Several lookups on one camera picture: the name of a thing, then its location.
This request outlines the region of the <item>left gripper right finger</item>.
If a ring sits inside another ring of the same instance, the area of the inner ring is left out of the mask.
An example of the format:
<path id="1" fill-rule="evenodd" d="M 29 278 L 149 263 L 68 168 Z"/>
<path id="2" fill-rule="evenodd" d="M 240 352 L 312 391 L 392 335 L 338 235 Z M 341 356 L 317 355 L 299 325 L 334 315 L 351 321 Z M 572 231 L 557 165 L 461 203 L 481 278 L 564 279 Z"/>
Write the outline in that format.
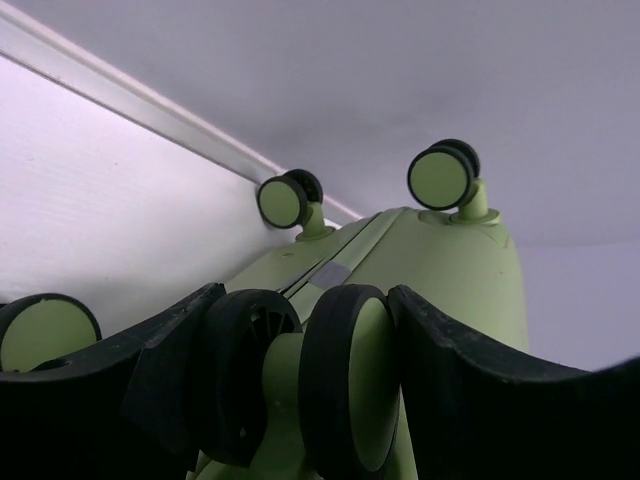
<path id="1" fill-rule="evenodd" d="M 447 316 L 405 286 L 388 296 L 422 479 L 635 479 L 639 363 L 588 372 Z"/>

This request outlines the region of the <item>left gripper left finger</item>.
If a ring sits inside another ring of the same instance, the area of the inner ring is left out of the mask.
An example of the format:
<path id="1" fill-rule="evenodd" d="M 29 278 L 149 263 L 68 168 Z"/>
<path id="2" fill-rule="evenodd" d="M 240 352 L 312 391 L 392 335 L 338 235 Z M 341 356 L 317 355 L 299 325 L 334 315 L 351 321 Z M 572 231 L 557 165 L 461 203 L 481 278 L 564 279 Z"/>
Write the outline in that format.
<path id="1" fill-rule="evenodd" d="M 4 479 L 183 479 L 198 448 L 184 413 L 209 283 L 163 312 L 25 373 L 1 371 Z"/>

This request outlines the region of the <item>green hard-shell suitcase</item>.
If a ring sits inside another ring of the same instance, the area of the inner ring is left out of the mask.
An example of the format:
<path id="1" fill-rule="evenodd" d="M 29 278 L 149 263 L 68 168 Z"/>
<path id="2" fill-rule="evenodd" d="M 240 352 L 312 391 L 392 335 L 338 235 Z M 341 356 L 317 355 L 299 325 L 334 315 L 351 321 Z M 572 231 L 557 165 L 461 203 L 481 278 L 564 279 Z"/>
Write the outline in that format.
<path id="1" fill-rule="evenodd" d="M 220 283 L 195 329 L 184 413 L 198 448 L 183 479 L 414 479 L 391 289 L 511 347 L 528 346 L 519 256 L 488 205 L 475 150 L 443 139 L 407 173 L 416 206 L 328 226 L 317 178 L 265 181 L 271 226 L 300 226 Z M 1 371 L 106 339 L 77 299 L 40 293 L 1 308 Z"/>

